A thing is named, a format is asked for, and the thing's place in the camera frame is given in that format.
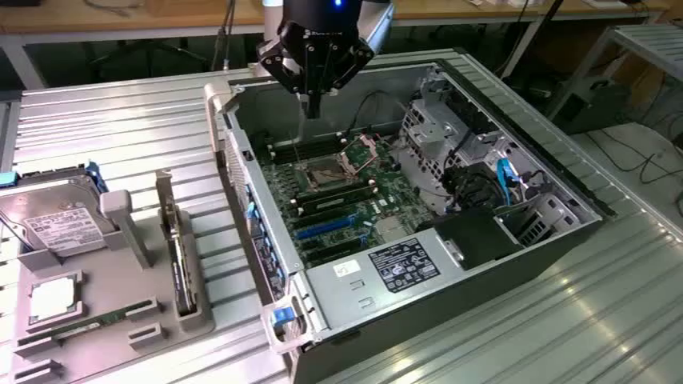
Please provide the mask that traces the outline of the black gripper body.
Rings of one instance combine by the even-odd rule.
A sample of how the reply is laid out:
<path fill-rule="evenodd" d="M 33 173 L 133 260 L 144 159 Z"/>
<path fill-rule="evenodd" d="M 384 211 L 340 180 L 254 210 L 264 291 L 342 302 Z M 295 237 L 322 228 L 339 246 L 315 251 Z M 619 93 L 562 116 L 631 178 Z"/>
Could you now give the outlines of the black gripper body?
<path fill-rule="evenodd" d="M 286 1 L 280 22 L 280 40 L 291 56 L 306 68 L 307 75 L 316 74 L 320 51 L 330 39 L 352 42 L 360 38 L 358 21 L 360 1 Z"/>

